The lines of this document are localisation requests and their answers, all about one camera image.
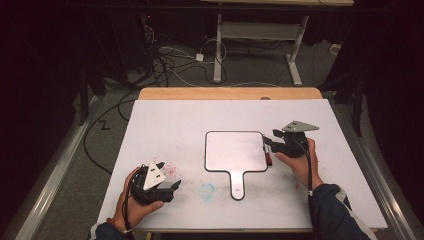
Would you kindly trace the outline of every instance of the jacket sleeve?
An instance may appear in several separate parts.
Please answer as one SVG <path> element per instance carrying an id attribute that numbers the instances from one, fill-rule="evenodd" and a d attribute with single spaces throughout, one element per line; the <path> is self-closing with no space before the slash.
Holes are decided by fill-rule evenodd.
<path id="1" fill-rule="evenodd" d="M 352 212 L 346 193 L 337 185 L 322 184 L 314 190 L 311 217 L 320 240 L 377 239 Z"/>
<path id="2" fill-rule="evenodd" d="M 110 223 L 94 224 L 87 237 L 88 240 L 126 240 L 127 238 Z"/>

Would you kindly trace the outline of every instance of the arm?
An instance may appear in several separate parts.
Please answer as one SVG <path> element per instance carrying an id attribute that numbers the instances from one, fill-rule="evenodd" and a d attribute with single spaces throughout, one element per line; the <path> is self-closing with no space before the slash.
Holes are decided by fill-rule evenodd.
<path id="1" fill-rule="evenodd" d="M 125 221 L 122 214 L 122 205 L 125 201 L 125 194 L 131 177 L 139 168 L 134 169 L 125 179 L 124 189 L 119 195 L 118 203 L 116 204 L 115 214 L 113 218 L 107 219 L 107 222 L 100 225 L 95 224 L 90 230 L 88 239 L 102 240 L 121 240 L 127 239 L 124 233 Z M 137 203 L 131 196 L 128 197 L 128 221 L 131 228 L 138 225 L 141 220 L 148 214 L 158 210 L 163 206 L 162 201 L 156 201 L 149 205 L 142 206 Z"/>
<path id="2" fill-rule="evenodd" d="M 318 175 L 315 141 L 308 139 L 312 168 L 312 225 L 318 239 L 377 239 L 374 233 L 352 212 L 346 193 L 337 185 L 325 184 Z M 306 156 L 289 158 L 283 153 L 275 156 L 287 164 L 293 174 L 308 184 Z"/>

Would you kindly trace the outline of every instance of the whiteboard paddle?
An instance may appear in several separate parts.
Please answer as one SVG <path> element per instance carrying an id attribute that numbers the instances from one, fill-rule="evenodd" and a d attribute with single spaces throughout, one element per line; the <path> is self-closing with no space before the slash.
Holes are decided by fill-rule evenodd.
<path id="1" fill-rule="evenodd" d="M 243 175 L 268 168 L 260 132 L 217 132 L 206 134 L 205 169 L 230 174 L 231 196 L 244 198 Z"/>

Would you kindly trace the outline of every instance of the white desk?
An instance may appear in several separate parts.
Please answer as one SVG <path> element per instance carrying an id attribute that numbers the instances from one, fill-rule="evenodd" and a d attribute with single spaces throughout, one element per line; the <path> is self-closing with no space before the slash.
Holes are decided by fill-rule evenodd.
<path id="1" fill-rule="evenodd" d="M 302 6 L 352 6 L 353 0 L 202 0 L 207 2 L 245 3 L 245 4 L 279 4 L 279 5 L 302 5 Z M 218 14 L 217 20 L 217 44 L 214 67 L 214 82 L 221 82 L 222 65 L 222 38 L 249 38 L 270 40 L 294 40 L 291 54 L 286 55 L 287 64 L 295 86 L 302 86 L 302 80 L 296 66 L 296 57 L 302 43 L 303 34 L 306 30 L 309 16 L 303 16 L 300 24 L 275 24 L 275 23 L 243 23 L 224 22 L 222 14 Z"/>
<path id="2" fill-rule="evenodd" d="M 266 172 L 245 174 L 241 201 L 230 195 L 228 174 L 204 168 L 206 132 L 253 130 L 272 136 L 273 128 L 292 120 L 320 127 L 307 136 L 317 142 L 322 178 L 347 191 L 354 212 L 367 226 L 386 228 L 330 105 L 320 99 L 137 101 L 98 221 L 113 215 L 123 181 L 134 167 L 163 161 L 168 183 L 182 183 L 174 200 L 147 216 L 138 230 L 311 231 L 306 189 L 274 157 Z"/>

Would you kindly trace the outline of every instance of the blue stain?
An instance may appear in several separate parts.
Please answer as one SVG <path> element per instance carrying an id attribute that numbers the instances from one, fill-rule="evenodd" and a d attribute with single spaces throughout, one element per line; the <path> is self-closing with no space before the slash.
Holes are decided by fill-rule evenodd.
<path id="1" fill-rule="evenodd" d="M 214 191 L 215 187 L 210 183 L 206 183 L 200 186 L 199 195 L 203 199 L 211 199 Z"/>

